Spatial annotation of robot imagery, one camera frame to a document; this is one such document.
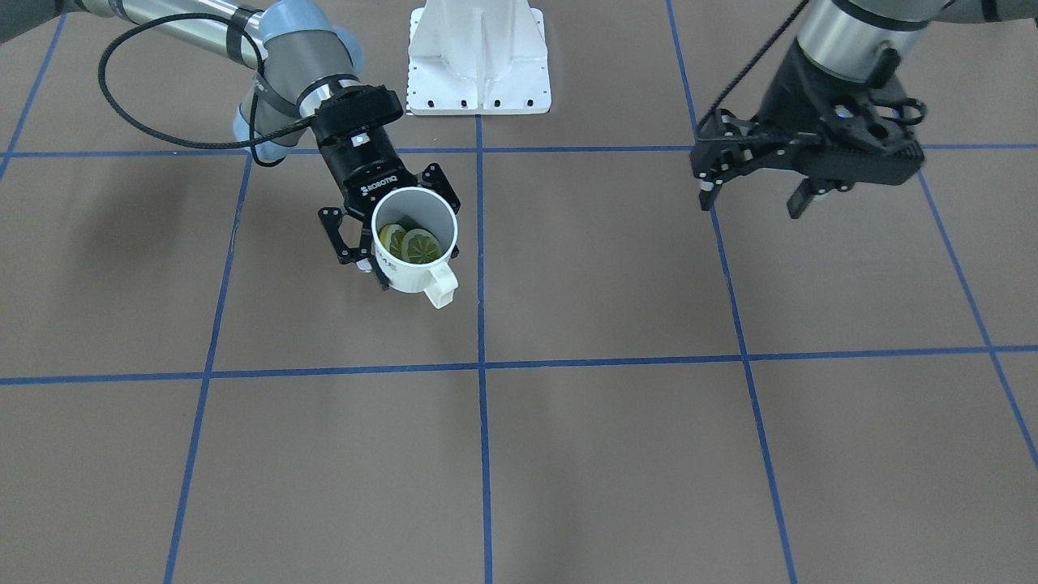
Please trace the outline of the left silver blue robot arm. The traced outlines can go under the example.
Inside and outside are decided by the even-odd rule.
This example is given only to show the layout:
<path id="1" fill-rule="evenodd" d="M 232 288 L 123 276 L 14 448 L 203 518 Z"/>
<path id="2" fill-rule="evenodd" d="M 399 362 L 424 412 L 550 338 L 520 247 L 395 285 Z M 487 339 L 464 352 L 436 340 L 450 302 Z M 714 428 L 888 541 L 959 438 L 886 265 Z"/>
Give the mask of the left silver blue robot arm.
<path id="1" fill-rule="evenodd" d="M 802 177 L 787 200 L 800 218 L 821 195 L 861 183 L 898 186 L 922 169 L 916 126 L 927 115 L 897 69 L 933 22 L 1035 19 L 1034 1 L 800 1 L 804 15 L 750 118 L 716 98 L 696 126 L 689 161 L 701 210 L 753 171 Z"/>

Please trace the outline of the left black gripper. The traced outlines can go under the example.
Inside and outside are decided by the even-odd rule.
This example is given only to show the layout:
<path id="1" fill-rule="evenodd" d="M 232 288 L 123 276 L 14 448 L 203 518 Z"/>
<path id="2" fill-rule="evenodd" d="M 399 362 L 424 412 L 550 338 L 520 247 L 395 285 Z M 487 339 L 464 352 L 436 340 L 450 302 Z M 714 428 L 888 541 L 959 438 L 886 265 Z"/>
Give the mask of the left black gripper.
<path id="1" fill-rule="evenodd" d="M 847 192 L 852 183 L 900 185 L 913 176 L 924 164 L 918 140 L 885 156 L 849 147 L 835 137 L 834 101 L 861 93 L 908 98 L 896 77 L 900 53 L 882 45 L 875 55 L 878 63 L 857 83 L 821 69 L 793 43 L 748 121 L 734 114 L 706 115 L 689 152 L 701 210 L 714 207 L 727 183 L 762 169 L 807 177 L 787 200 L 794 221 L 815 199 L 834 190 Z"/>

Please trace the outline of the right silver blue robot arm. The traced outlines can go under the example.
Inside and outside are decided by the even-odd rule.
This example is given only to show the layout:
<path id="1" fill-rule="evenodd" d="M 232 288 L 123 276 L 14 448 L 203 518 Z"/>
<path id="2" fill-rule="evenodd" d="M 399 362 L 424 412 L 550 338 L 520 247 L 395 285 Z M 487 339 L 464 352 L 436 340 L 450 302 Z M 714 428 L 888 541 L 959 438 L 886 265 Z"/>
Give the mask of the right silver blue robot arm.
<path id="1" fill-rule="evenodd" d="M 71 12 L 118 18 L 131 26 L 107 45 L 97 66 L 101 95 L 122 121 L 179 147 L 248 149 L 264 167 L 283 162 L 310 132 L 342 192 L 342 207 L 319 213 L 337 261 L 373 273 L 383 289 L 422 293 L 435 307 L 450 303 L 460 200 L 440 165 L 417 174 L 404 166 L 385 130 L 404 113 L 397 93 L 359 80 L 359 43 L 315 2 L 255 8 L 236 1 L 4 1 L 2 40 Z M 110 59 L 120 45 L 149 30 L 252 71 L 229 143 L 153 129 L 116 101 L 107 80 Z"/>

